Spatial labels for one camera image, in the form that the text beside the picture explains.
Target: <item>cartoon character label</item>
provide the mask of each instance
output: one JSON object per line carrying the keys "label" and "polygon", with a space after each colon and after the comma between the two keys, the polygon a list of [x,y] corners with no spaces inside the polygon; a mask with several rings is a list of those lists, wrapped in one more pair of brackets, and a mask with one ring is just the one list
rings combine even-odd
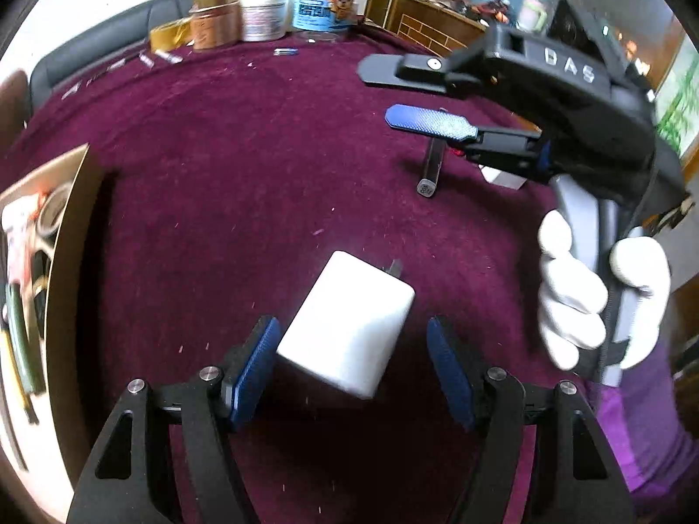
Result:
{"label": "cartoon character label", "polygon": [[354,0],[296,0],[294,27],[308,31],[343,31],[352,25]]}

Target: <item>metal bolt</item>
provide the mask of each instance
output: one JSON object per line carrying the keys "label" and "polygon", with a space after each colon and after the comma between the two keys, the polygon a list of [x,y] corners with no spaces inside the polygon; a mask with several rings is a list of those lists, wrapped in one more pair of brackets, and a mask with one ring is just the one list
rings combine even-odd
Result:
{"label": "metal bolt", "polygon": [[132,394],[138,394],[143,388],[145,388],[145,382],[140,378],[132,380],[127,386],[127,390]]}
{"label": "metal bolt", "polygon": [[210,380],[214,380],[214,378],[217,378],[218,373],[218,366],[205,366],[199,371],[199,378],[208,382]]}
{"label": "metal bolt", "polygon": [[501,381],[505,380],[506,376],[508,376],[508,373],[499,366],[488,368],[488,378],[490,378],[490,380]]}
{"label": "metal bolt", "polygon": [[558,385],[561,388],[561,392],[564,394],[568,394],[569,396],[572,396],[573,394],[576,394],[578,389],[575,387],[575,384],[572,383],[570,380],[564,380]]}

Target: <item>white glove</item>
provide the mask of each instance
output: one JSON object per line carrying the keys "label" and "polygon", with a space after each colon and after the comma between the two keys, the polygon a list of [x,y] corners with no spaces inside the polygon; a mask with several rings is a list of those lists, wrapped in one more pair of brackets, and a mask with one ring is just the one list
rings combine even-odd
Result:
{"label": "white glove", "polygon": [[[597,348],[605,339],[599,313],[607,303],[600,277],[571,255],[572,232],[558,211],[539,227],[541,274],[539,332],[551,360],[562,370],[578,363],[578,348]],[[609,257],[614,275],[639,292],[638,308],[621,368],[637,365],[653,350],[670,295],[670,270],[661,245],[653,238],[626,238]]]}

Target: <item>blue gripper pad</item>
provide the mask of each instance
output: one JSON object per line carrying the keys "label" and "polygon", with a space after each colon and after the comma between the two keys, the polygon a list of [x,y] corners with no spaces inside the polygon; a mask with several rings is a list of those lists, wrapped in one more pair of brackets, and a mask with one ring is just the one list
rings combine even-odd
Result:
{"label": "blue gripper pad", "polygon": [[255,346],[233,388],[233,408],[230,420],[235,431],[240,431],[247,422],[253,419],[257,402],[260,401],[264,388],[272,375],[272,369],[277,359],[277,347],[281,340],[282,327],[279,321],[273,317],[267,324],[267,328],[262,333],[260,341]]}
{"label": "blue gripper pad", "polygon": [[394,130],[451,141],[465,141],[478,137],[478,128],[462,116],[405,104],[391,106],[386,111],[386,123]]}
{"label": "blue gripper pad", "polygon": [[427,350],[452,418],[466,431],[470,430],[475,423],[473,389],[446,340],[442,324],[434,317],[427,324]]}

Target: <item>person's arm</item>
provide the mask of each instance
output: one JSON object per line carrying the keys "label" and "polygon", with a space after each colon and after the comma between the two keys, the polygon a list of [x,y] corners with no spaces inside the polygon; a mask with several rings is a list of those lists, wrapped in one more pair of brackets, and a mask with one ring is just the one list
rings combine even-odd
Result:
{"label": "person's arm", "polygon": [[[543,251],[540,333],[561,369],[576,366],[578,348],[605,336],[599,317],[607,302],[600,278],[570,253],[571,229],[557,211],[539,231]],[[597,416],[621,467],[638,516],[653,523],[699,521],[699,444],[677,416],[665,341],[658,328],[670,291],[668,263],[651,238],[625,239],[612,250],[614,274],[637,288],[635,312],[619,388],[598,386]]]}

